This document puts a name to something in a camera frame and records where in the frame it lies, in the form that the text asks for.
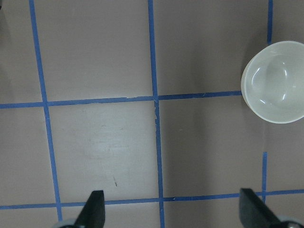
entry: bowl rim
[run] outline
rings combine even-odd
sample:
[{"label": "bowl rim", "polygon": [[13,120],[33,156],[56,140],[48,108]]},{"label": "bowl rim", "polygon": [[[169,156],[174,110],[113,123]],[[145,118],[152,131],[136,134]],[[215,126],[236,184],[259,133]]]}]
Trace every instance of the bowl rim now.
[{"label": "bowl rim", "polygon": [[297,121],[297,120],[300,120],[304,117],[304,113],[297,117],[297,118],[294,118],[292,120],[288,120],[288,121],[273,121],[273,120],[270,120],[262,115],[260,115],[252,106],[252,104],[250,103],[250,100],[248,99],[248,95],[247,95],[247,80],[248,80],[248,76],[247,76],[247,73],[249,71],[249,69],[251,68],[252,66],[252,63],[259,57],[259,55],[265,51],[267,51],[268,49],[272,48],[273,46],[277,46],[277,45],[282,45],[282,44],[295,44],[295,45],[299,45],[299,46],[302,46],[304,47],[304,44],[303,43],[300,43],[300,42],[297,42],[297,41],[290,41],[290,40],[287,40],[287,41],[280,41],[280,42],[276,42],[274,44],[271,44],[269,46],[267,46],[266,48],[262,49],[260,52],[258,52],[250,61],[249,63],[247,64],[247,66],[245,67],[245,70],[243,72],[243,75],[242,75],[242,78],[244,77],[244,81],[243,81],[243,88],[244,88],[244,99],[247,103],[247,105],[249,106],[249,108],[257,115],[259,116],[260,118],[262,118],[263,120],[266,120],[268,122],[271,122],[271,123],[277,123],[277,124],[288,124],[288,123],[292,123],[294,121]]}]

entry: grid square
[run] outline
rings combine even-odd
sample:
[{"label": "grid square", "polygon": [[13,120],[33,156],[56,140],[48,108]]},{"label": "grid square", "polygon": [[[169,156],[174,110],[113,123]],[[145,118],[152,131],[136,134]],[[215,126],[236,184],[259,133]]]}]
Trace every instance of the grid square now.
[{"label": "grid square", "polygon": [[43,108],[0,110],[0,205],[54,203]]},{"label": "grid square", "polygon": [[261,191],[262,120],[242,97],[160,102],[165,197]]},{"label": "grid square", "polygon": [[240,90],[245,66],[267,46],[267,1],[154,2],[159,94]]},{"label": "grid square", "polygon": [[304,120],[289,124],[267,123],[267,190],[304,189]]},{"label": "grid square", "polygon": [[238,198],[165,202],[166,228],[242,228]]},{"label": "grid square", "polygon": [[273,8],[273,43],[293,40],[304,43],[304,2],[275,0]]},{"label": "grid square", "polygon": [[266,204],[275,215],[295,218],[303,224],[304,194],[267,196]]},{"label": "grid square", "polygon": [[[82,207],[64,207],[64,219],[75,219]],[[104,228],[159,228],[158,203],[118,204],[105,206]]]},{"label": "grid square", "polygon": [[0,103],[39,101],[28,1],[4,1],[0,11]]},{"label": "grid square", "polygon": [[50,228],[58,222],[56,208],[0,210],[1,227]]},{"label": "grid square", "polygon": [[36,1],[49,100],[152,94],[147,1]]},{"label": "grid square", "polygon": [[153,102],[50,107],[62,202],[158,197]]}]

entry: bowl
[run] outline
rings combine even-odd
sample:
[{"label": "bowl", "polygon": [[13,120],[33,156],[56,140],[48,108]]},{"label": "bowl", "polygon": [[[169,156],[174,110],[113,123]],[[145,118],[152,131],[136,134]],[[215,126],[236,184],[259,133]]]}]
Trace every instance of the bowl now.
[{"label": "bowl", "polygon": [[241,90],[266,121],[286,124],[304,117],[304,44],[282,41],[264,48],[247,64]]}]

